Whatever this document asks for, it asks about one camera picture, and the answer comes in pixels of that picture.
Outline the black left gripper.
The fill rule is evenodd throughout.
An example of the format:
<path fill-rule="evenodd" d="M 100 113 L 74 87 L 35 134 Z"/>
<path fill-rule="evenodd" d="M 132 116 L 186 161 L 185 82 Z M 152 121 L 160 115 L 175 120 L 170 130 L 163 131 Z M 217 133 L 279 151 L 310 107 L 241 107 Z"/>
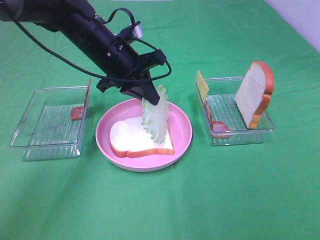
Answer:
<path fill-rule="evenodd" d="M 150 69 L 164 65 L 166 56 L 160 49 L 139 55 L 128 43 L 115 37 L 104 37 L 97 44 L 96 65 L 109 79 L 101 79 L 97 88 L 105 92 L 111 87 L 120 88 L 124 95 L 147 100 L 157 105 L 160 96 L 152 81 Z"/>

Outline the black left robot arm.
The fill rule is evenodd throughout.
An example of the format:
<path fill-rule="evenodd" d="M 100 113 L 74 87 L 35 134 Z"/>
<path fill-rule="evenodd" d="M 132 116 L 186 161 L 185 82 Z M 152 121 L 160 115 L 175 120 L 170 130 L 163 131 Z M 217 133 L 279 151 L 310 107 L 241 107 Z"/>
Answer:
<path fill-rule="evenodd" d="M 87 75 L 100 78 L 96 87 L 101 92 L 116 87 L 122 94 L 157 105 L 160 96 L 153 85 L 155 78 L 151 77 L 150 69 L 167 65 L 167 58 L 160 49 L 141 40 L 140 22 L 135 20 L 133 14 L 127 8 L 121 7 L 119 10 L 129 16 L 130 24 L 118 34 L 112 33 L 106 26 L 113 20 L 116 11 L 104 20 L 87 0 L 2 0 L 0 20 L 14 22 L 48 53 Z M 85 70 L 48 49 L 22 23 L 33 23 L 51 32 L 61 32 L 106 76 Z M 130 45 L 134 41 L 142 42 L 153 51 L 138 54 Z"/>

